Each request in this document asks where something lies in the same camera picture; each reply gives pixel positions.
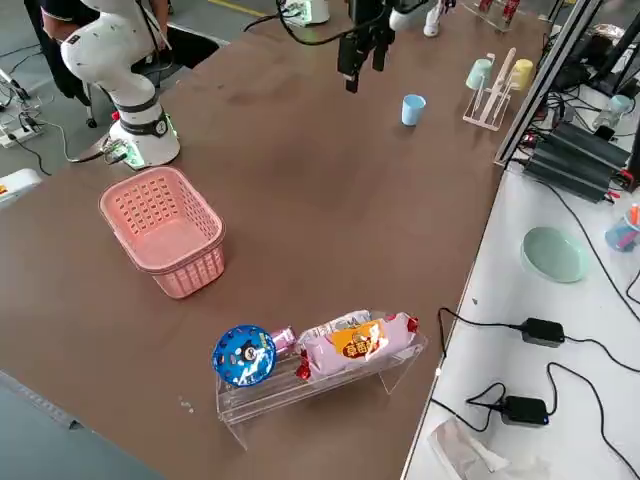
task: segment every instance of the light blue cup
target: light blue cup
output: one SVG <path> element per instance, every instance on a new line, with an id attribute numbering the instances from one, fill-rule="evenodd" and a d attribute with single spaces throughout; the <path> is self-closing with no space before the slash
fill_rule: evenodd
<path id="1" fill-rule="evenodd" d="M 486 87 L 489 83 L 489 79 L 491 78 L 491 67 L 493 64 L 491 60 L 488 58 L 479 58 L 473 64 L 471 71 L 469 72 L 469 76 L 467 77 L 467 87 L 471 90 L 478 90 L 483 82 Z"/>
<path id="2" fill-rule="evenodd" d="M 402 101 L 402 123 L 408 127 L 415 127 L 424 112 L 427 101 L 420 95 L 413 93 L 404 97 Z"/>

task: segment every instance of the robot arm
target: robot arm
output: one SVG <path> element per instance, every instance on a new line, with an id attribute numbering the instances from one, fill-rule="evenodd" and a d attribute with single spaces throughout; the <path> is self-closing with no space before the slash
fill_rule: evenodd
<path id="1" fill-rule="evenodd" d="M 369 53 L 373 51 L 372 67 L 378 72 L 384 70 L 385 57 L 389 46 L 395 40 L 395 32 L 408 23 L 408 15 L 418 7 L 431 9 L 438 0 L 421 0 L 407 8 L 398 0 L 349 0 L 349 17 L 356 27 L 340 37 L 338 49 L 338 72 L 346 79 L 346 88 L 352 93 L 358 91 L 360 69 Z M 446 0 L 446 8 L 455 6 L 455 0 Z"/>
<path id="2" fill-rule="evenodd" d="M 67 68 L 102 87 L 113 100 L 118 119 L 109 135 L 126 145 L 126 163 L 138 169 L 170 162 L 180 150 L 176 134 L 153 83 L 131 71 L 156 45 L 166 43 L 158 22 L 139 0 L 83 2 L 100 17 L 62 43 Z"/>

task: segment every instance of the black cable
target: black cable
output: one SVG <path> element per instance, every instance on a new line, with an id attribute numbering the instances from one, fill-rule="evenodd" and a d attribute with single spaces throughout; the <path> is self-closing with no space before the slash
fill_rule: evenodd
<path id="1" fill-rule="evenodd" d="M 5 97 L 7 97 L 6 103 L 0 103 L 0 107 L 7 108 L 9 105 L 11 105 L 11 102 L 13 101 L 13 97 L 15 95 L 15 92 L 13 91 L 13 89 L 9 89 L 9 93 L 5 93 L 4 90 L 0 90 L 0 93 L 2 93 Z"/>
<path id="2" fill-rule="evenodd" d="M 613 278 L 611 278 L 611 275 L 609 274 L 607 268 L 604 266 L 604 263 L 602 262 L 602 259 L 600 258 L 600 255 L 598 255 L 598 252 L 596 250 L 596 248 L 593 246 L 593 242 L 591 241 L 591 237 L 589 237 L 589 234 L 587 233 L 587 230 L 584 228 L 584 225 L 582 224 L 582 222 L 580 221 L 580 218 L 578 218 L 578 215 L 576 215 L 576 212 L 574 212 L 571 207 L 569 207 L 569 205 L 567 205 L 567 202 L 565 202 L 564 198 L 562 198 L 562 196 L 558 193 L 558 191 L 553 188 L 551 185 L 543 183 L 543 182 L 538 182 L 541 185 L 544 185 L 545 187 L 547 187 L 549 190 L 551 190 L 553 192 L 553 194 L 558 197 L 558 200 L 560 200 L 560 202 L 562 203 L 562 205 L 564 205 L 564 207 L 567 209 L 567 211 L 571 214 L 571 216 L 574 218 L 574 220 L 576 221 L 576 223 L 578 224 L 578 226 L 580 227 L 580 230 L 582 230 L 582 233 L 584 234 L 585 238 L 587 239 L 587 243 L 589 244 L 589 247 L 591 247 L 591 251 L 593 252 L 593 254 L 596 256 L 596 259 L 598 260 L 598 263 L 600 264 L 600 267 L 602 268 L 602 271 L 604 272 L 604 274 L 606 275 L 607 279 L 609 280 L 609 283 L 611 284 L 611 286 L 613 287 L 613 289 L 616 291 L 616 293 L 618 294 L 618 297 L 620 297 L 620 300 L 622 300 L 622 302 L 626 305 L 626 307 L 629 309 L 629 312 L 631 313 L 631 315 L 633 315 L 633 318 L 635 318 L 638 322 L 640 322 L 640 317 L 638 316 L 638 314 L 635 312 L 635 310 L 633 309 L 633 307 L 629 304 L 629 302 L 627 302 L 627 300 L 624 298 L 624 295 L 622 295 L 622 292 L 620 292 L 620 290 L 618 289 L 617 285 L 615 284 L 615 282 L 613 281 Z"/>
<path id="3" fill-rule="evenodd" d="M 29 147 L 25 147 L 22 143 L 20 143 L 20 141 L 18 141 L 17 138 L 13 139 L 14 142 L 16 142 L 18 145 L 20 145 L 23 149 L 25 149 L 27 152 L 35 155 L 36 157 L 38 157 L 38 168 L 40 169 L 40 171 L 42 173 L 44 173 L 47 177 L 50 177 L 51 174 L 49 172 L 47 172 L 44 167 L 42 166 L 42 157 L 40 156 L 40 154 L 38 152 L 36 152 L 35 150 L 31 150 Z"/>
<path id="4" fill-rule="evenodd" d="M 498 400 L 495 401 L 495 403 L 493 403 L 493 404 L 484 404 L 484 403 L 475 402 L 475 400 L 477 400 L 478 398 L 486 395 L 487 393 L 489 393 L 489 391 L 491 391 L 494 387 L 496 387 L 498 385 L 502 387 L 502 394 L 500 395 Z M 458 413 L 456 413 L 451 407 L 448 407 L 447 405 L 445 405 L 444 403 L 440 402 L 439 400 L 436 400 L 435 398 L 431 397 L 430 401 L 432 403 L 435 403 L 439 407 L 444 408 L 447 412 L 452 414 L 454 417 L 456 417 L 458 420 L 460 420 L 462 423 L 464 423 L 471 430 L 473 430 L 475 432 L 478 432 L 478 433 L 482 433 L 482 432 L 485 432 L 487 430 L 487 428 L 489 428 L 489 422 L 491 421 L 491 414 L 494 411 L 499 411 L 500 410 L 500 405 L 502 405 L 502 401 L 504 400 L 504 396 L 506 395 L 506 393 L 507 393 L 507 387 L 505 387 L 505 385 L 502 382 L 496 382 L 493 385 L 489 386 L 487 389 L 485 389 L 482 393 L 480 393 L 478 395 L 474 395 L 473 397 L 467 398 L 465 400 L 465 402 L 470 404 L 470 405 L 475 405 L 475 406 L 479 406 L 479 407 L 485 407 L 485 408 L 489 409 L 489 413 L 487 413 L 487 421 L 486 421 L 484 427 L 482 427 L 482 428 L 478 428 L 478 427 L 475 427 L 475 426 L 471 425 L 467 420 L 462 418 L 461 415 L 458 415 Z"/>
<path id="5" fill-rule="evenodd" d="M 518 330 L 521 331 L 522 327 L 520 327 L 520 325 L 511 325 L 509 323 L 480 323 L 480 322 L 472 322 L 471 320 L 467 320 L 466 318 L 462 318 L 460 315 L 458 315 L 457 313 L 455 313 L 453 310 L 449 309 L 448 307 L 440 307 L 438 309 L 438 326 L 440 328 L 440 347 L 442 348 L 442 354 L 444 356 L 444 358 L 447 358 L 447 348 L 445 345 L 445 338 L 444 338 L 444 325 L 442 322 L 442 312 L 447 312 L 450 315 L 453 315 L 454 318 L 460 320 L 463 323 L 466 323 L 468 325 L 474 325 L 476 327 L 504 327 L 504 328 L 510 328 L 512 330 Z"/>
<path id="6" fill-rule="evenodd" d="M 622 453 L 620 453 L 620 451 L 613 446 L 613 444 L 609 441 L 609 439 L 607 438 L 607 436 L 604 433 L 604 407 L 602 406 L 602 400 L 600 399 L 600 395 L 598 395 L 598 391 L 596 390 L 596 387 L 593 385 L 593 383 L 591 383 L 591 381 L 587 378 L 584 377 L 582 375 L 580 375 L 578 372 L 575 372 L 573 370 L 571 370 L 568 367 L 565 367 L 564 365 L 561 365 L 560 363 L 557 362 L 550 362 L 547 364 L 547 376 L 549 377 L 549 380 L 551 381 L 551 388 L 553 389 L 553 408 L 551 409 L 551 412 L 548 413 L 549 416 L 553 415 L 554 413 L 556 413 L 557 409 L 558 409 L 558 387 L 556 386 L 556 382 L 553 379 L 553 375 L 551 374 L 551 367 L 558 367 L 576 377 L 578 377 L 580 380 L 582 380 L 583 382 L 585 382 L 587 385 L 589 385 L 589 387 L 591 388 L 591 391 L 593 392 L 594 396 L 596 397 L 596 401 L 598 402 L 598 409 L 600 410 L 600 436 L 602 436 L 602 440 L 604 440 L 604 443 L 607 444 L 607 446 L 611 449 L 611 451 L 613 453 L 616 454 L 616 456 L 622 460 L 622 462 L 624 462 L 624 464 L 629 468 L 629 470 L 631 470 L 631 473 L 633 473 L 633 476 L 640 480 L 640 475 L 638 475 L 638 472 L 636 471 L 635 468 L 633 468 L 633 466 L 631 465 L 631 463 L 629 463 L 629 460 L 627 460 L 624 455 L 622 455 Z"/>
<path id="7" fill-rule="evenodd" d="M 16 63 L 13 67 L 11 67 L 11 70 L 9 70 L 8 75 L 11 75 L 12 73 L 14 73 L 18 67 L 20 65 L 22 65 L 24 62 L 26 62 L 27 60 L 29 60 L 32 57 L 38 56 L 38 55 L 42 55 L 42 50 L 36 53 L 32 53 L 31 55 L 27 55 L 26 57 L 24 57 L 22 60 L 20 60 L 18 63 Z"/>
<path id="8" fill-rule="evenodd" d="M 153 48 L 154 48 L 154 56 L 156 58 L 156 63 L 159 65 L 161 63 L 161 59 L 160 59 L 160 47 L 158 47 L 158 42 L 156 41 L 156 36 L 153 34 L 153 30 L 152 30 L 152 26 L 153 28 L 158 32 L 160 32 L 160 29 L 158 28 L 158 26 L 151 21 L 151 19 L 149 18 L 149 14 L 147 13 L 147 11 L 145 10 L 145 8 L 142 6 L 142 1 L 141 0 L 136 0 L 136 3 L 138 4 L 138 7 L 140 7 L 140 11 L 142 12 L 142 16 L 144 18 L 144 23 L 147 25 L 147 30 L 149 31 L 149 35 L 151 35 L 151 40 L 153 41 Z M 161 80 L 161 72 L 164 72 L 166 70 L 169 70 L 171 67 L 173 67 L 173 64 L 175 62 L 175 55 L 173 53 L 173 49 L 171 48 L 170 45 L 167 45 L 166 48 L 169 49 L 169 55 L 170 55 L 170 60 L 169 63 L 167 65 L 165 65 L 164 67 L 160 67 L 157 68 L 155 70 L 151 70 L 149 72 L 145 72 L 145 75 L 152 75 L 154 73 L 158 74 L 158 81 L 157 81 L 157 85 L 160 85 L 160 80 Z"/>
<path id="9" fill-rule="evenodd" d="M 277 14 L 274 15 L 265 15 L 264 17 L 260 17 L 256 20 L 254 20 L 253 22 L 249 23 L 246 27 L 244 27 L 242 29 L 243 32 L 248 32 L 251 28 L 255 27 L 256 25 L 260 25 L 261 23 L 264 22 L 268 22 L 270 20 L 275 20 L 276 18 L 278 18 Z"/>
<path id="10" fill-rule="evenodd" d="M 388 7 L 384 7 L 382 9 L 382 12 L 380 12 L 380 15 L 378 15 L 376 18 L 374 18 L 373 20 L 369 20 L 368 22 L 364 22 L 361 23 L 360 25 L 356 25 L 355 27 L 353 27 L 351 30 L 347 30 L 341 33 L 337 33 L 329 38 L 325 38 L 323 40 L 315 40 L 315 41 L 309 41 L 309 40 L 303 40 L 300 37 L 298 37 L 295 32 L 291 29 L 291 27 L 289 26 L 289 24 L 286 22 L 286 17 L 284 15 L 284 11 L 282 10 L 282 5 L 280 5 L 280 2 L 278 0 L 276 0 L 276 8 L 278 9 L 278 19 L 280 20 L 280 24 L 282 25 L 282 27 L 285 29 L 285 31 L 287 32 L 287 34 L 293 38 L 296 42 L 302 44 L 302 45 L 307 45 L 309 47 L 317 47 L 319 45 L 326 45 L 327 43 L 331 43 L 334 40 L 337 40 L 341 37 L 344 37 L 345 35 L 348 35 L 350 33 L 353 32 L 357 32 L 358 30 L 364 30 L 365 28 L 369 28 L 372 25 L 375 25 L 376 23 L 378 23 L 380 20 L 382 20 L 382 18 L 384 18 L 385 15 L 389 14 L 389 8 Z"/>
<path id="11" fill-rule="evenodd" d="M 412 5 L 406 9 L 402 9 L 402 7 L 398 6 L 395 10 L 398 13 L 401 13 L 402 15 L 408 15 L 409 13 L 417 10 L 418 8 L 420 8 L 422 5 L 429 3 L 429 0 L 420 0 L 418 3 L 416 3 L 415 5 Z"/>
<path id="12" fill-rule="evenodd" d="M 631 293 L 630 293 L 631 288 L 636 284 L 636 282 L 638 281 L 638 278 L 640 278 L 640 270 L 638 270 L 638 273 L 636 273 L 636 276 L 633 277 L 633 280 L 631 280 L 631 283 L 627 287 L 627 291 L 625 292 L 625 294 L 627 295 L 629 300 L 631 300 L 632 302 L 635 302 L 638 305 L 640 305 L 640 300 L 638 300 L 637 298 L 632 297 Z"/>
<path id="13" fill-rule="evenodd" d="M 10 52 L 0 53 L 0 58 L 8 57 L 9 55 L 13 55 L 14 53 L 21 52 L 22 50 L 27 50 L 29 48 L 39 47 L 39 43 L 34 43 L 33 45 L 28 45 L 26 47 L 16 48 L 15 50 L 11 50 Z"/>
<path id="14" fill-rule="evenodd" d="M 594 343 L 594 344 L 598 345 L 600 348 L 602 348 L 604 350 L 604 352 L 613 361 L 613 363 L 621 366 L 625 370 L 629 370 L 630 372 L 640 373 L 640 369 L 630 367 L 629 365 L 627 365 L 625 363 L 622 363 L 620 360 L 617 360 L 613 355 L 611 355 L 611 352 L 609 351 L 609 349 L 604 344 L 600 343 L 598 340 L 595 340 L 593 338 L 573 338 L 573 337 L 570 337 L 568 335 L 565 335 L 564 338 L 566 338 L 567 340 L 571 340 L 572 342 L 576 342 L 576 343 Z"/>

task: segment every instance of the brown tabletop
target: brown tabletop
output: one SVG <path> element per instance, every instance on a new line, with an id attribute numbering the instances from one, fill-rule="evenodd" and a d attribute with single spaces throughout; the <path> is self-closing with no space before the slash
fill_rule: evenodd
<path id="1" fill-rule="evenodd" d="M 165 296 L 98 210 L 132 172 L 67 168 L 0 214 L 0 369 L 170 478 L 398 478 L 440 358 L 435 312 L 461 295 L 500 174 L 507 127 L 462 121 L 464 80 L 487 52 L 537 59 L 543 31 L 518 19 L 498 35 L 458 8 L 438 38 L 400 33 L 357 95 L 336 44 L 303 47 L 273 24 L 223 48 L 163 105 L 174 166 L 227 223 L 224 275 Z M 413 130 L 399 124 L 410 92 L 428 99 Z M 244 452 L 216 416 L 220 334 L 358 308 L 419 316 L 430 348 L 392 396 L 371 378 L 282 408 L 253 421 Z"/>

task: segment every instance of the packaging label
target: packaging label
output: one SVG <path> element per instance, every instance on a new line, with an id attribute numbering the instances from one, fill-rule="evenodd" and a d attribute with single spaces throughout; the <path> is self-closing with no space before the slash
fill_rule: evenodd
<path id="1" fill-rule="evenodd" d="M 349 330 L 331 334 L 331 343 L 340 355 L 347 358 L 370 356 L 383 348 L 389 340 L 384 335 L 381 320 L 373 320 Z"/>

